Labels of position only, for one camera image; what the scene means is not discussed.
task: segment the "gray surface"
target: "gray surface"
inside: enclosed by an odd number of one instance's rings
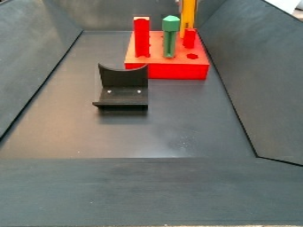
[[[271,160],[1,160],[1,226],[302,225],[303,168]]]
[[[199,0],[198,13],[195,14],[195,27],[200,27],[212,17],[226,0]]]
[[[173,0],[55,0],[84,30],[131,31],[132,18],[151,17],[151,29],[161,30],[161,19],[178,14]]]
[[[81,29],[49,0],[0,5],[0,137]]]
[[[85,33],[0,146],[0,158],[252,158],[211,67],[206,81],[149,80],[149,110],[100,114],[97,64],[123,68],[131,33]]]
[[[302,22],[228,0],[199,30],[258,155],[303,164]]]

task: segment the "yellow peg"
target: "yellow peg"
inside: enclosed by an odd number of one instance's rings
[[[180,37],[184,37],[184,30],[194,28],[194,18],[196,10],[196,0],[179,0],[182,23],[180,23]]]

